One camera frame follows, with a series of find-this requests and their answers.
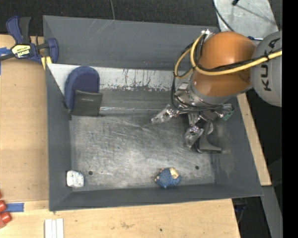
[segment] wooden surface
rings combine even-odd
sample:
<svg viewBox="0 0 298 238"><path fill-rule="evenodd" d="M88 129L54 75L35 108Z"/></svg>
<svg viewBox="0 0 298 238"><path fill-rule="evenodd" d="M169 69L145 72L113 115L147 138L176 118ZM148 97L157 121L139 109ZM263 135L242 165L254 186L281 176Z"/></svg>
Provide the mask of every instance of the wooden surface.
<svg viewBox="0 0 298 238"><path fill-rule="evenodd" d="M0 48L13 46L0 35ZM63 218L65 237L240 237L232 201L48 211L46 96L43 68L26 60L2 62L0 77L0 189L25 212L0 237L44 237L44 220ZM262 185L269 174L245 95L238 98Z"/></svg>

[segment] bin floor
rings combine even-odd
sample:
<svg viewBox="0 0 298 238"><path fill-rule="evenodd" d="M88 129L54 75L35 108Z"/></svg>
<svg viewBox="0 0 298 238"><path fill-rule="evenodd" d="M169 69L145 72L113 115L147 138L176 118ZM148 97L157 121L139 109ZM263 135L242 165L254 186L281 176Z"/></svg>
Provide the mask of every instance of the bin floor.
<svg viewBox="0 0 298 238"><path fill-rule="evenodd" d="M73 116L72 168L84 175L75 190L154 187L161 168L175 167L180 185L214 183L212 155L185 147L187 116L151 124L155 113Z"/></svg>

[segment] stain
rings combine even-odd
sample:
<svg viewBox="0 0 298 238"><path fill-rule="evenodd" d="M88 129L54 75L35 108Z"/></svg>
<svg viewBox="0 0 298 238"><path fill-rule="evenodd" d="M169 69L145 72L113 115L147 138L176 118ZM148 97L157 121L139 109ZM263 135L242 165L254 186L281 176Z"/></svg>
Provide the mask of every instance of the stain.
<svg viewBox="0 0 298 238"><path fill-rule="evenodd" d="M121 223L121 227L122 227L122 228L125 228L125 229L129 229L129 228L133 227L134 225L135 225L135 224L127 225L125 222L122 222L122 223Z"/></svg>

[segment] gray bin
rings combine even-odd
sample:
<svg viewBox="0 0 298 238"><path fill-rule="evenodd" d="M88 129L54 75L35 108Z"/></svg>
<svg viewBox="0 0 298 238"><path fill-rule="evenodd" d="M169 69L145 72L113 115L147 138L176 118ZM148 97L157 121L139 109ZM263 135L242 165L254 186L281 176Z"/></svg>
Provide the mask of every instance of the gray bin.
<svg viewBox="0 0 298 238"><path fill-rule="evenodd" d="M233 115L227 121L216 120L209 138L222 147L221 154L199 154L183 146L185 115L165 124L150 122L170 103L177 55L207 28L217 31L204 26L44 17L45 39L56 38L60 48L58 64L46 68L51 211L262 195L236 98L229 101L235 107ZM100 73L103 116L69 120L62 82L80 65ZM134 76L135 83L111 84L119 81L120 74ZM154 182L159 169L166 167L175 167L182 176L178 186L165 189ZM66 186L69 170L84 175L84 187Z"/></svg>

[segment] white strip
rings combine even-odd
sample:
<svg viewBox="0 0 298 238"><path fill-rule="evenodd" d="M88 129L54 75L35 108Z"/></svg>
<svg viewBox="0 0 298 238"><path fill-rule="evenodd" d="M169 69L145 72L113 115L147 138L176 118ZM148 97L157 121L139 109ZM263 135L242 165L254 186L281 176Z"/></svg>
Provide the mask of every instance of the white strip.
<svg viewBox="0 0 298 238"><path fill-rule="evenodd" d="M52 238L52 220L44 221L44 238Z"/></svg>
<svg viewBox="0 0 298 238"><path fill-rule="evenodd" d="M64 221L63 219L56 220L56 234L57 238L64 238Z"/></svg>
<svg viewBox="0 0 298 238"><path fill-rule="evenodd" d="M64 238L63 219L46 219L44 221L44 238Z"/></svg>
<svg viewBox="0 0 298 238"><path fill-rule="evenodd" d="M57 85L64 94L65 82L68 75L78 65L48 64ZM172 85L172 71L121 69L92 67L100 77L100 91L104 89L133 90L136 87L145 87L148 91L169 91Z"/></svg>
<svg viewBox="0 0 298 238"><path fill-rule="evenodd" d="M56 236L56 221L52 220L52 238L57 238Z"/></svg>

